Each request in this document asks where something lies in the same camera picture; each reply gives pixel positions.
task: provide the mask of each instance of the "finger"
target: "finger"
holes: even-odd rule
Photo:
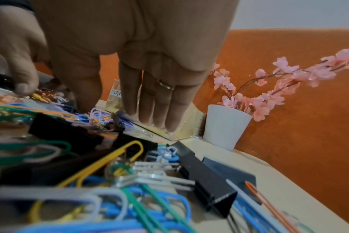
[[[200,87],[201,85],[175,87],[165,122],[165,127],[169,132],[177,129]]]
[[[135,115],[137,108],[137,93],[141,85],[142,71],[133,69],[124,63],[119,62],[118,73],[120,77],[123,107],[127,114]]]
[[[102,95],[99,56],[53,44],[49,48],[54,74],[74,93],[77,110],[89,112]]]
[[[154,109],[154,98],[157,80],[148,72],[144,72],[143,85],[140,92],[139,120],[149,124]]]
[[[5,55],[11,76],[15,82],[15,93],[30,95],[39,86],[39,77],[29,55]]]
[[[165,127],[166,116],[168,109],[170,108],[173,91],[164,86],[169,86],[167,83],[164,83],[163,81],[161,81],[162,85],[158,81],[157,83],[153,122],[157,128],[161,129]]]

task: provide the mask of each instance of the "fingernail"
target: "fingernail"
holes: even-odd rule
[[[29,86],[26,83],[16,84],[15,93],[20,95],[26,95],[28,93]]]

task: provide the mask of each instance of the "flower pot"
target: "flower pot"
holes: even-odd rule
[[[208,106],[204,140],[227,150],[233,150],[245,131],[251,116],[230,107]]]

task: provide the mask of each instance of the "orange wall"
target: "orange wall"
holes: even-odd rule
[[[304,67],[343,48],[349,48],[349,29],[232,30],[217,63],[230,71],[239,87],[259,68],[271,72],[277,57]],[[101,63],[106,100],[118,79],[118,59],[102,56]],[[273,85],[251,85],[243,94],[254,97]],[[213,86],[209,76],[195,97],[194,104],[203,112],[223,96]],[[301,85],[285,99],[265,121],[250,123],[236,149],[267,161],[349,222],[349,70],[317,88]]]

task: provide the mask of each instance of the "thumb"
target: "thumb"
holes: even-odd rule
[[[5,56],[8,68],[15,82],[15,93],[30,95],[39,86],[39,77],[30,56]]]

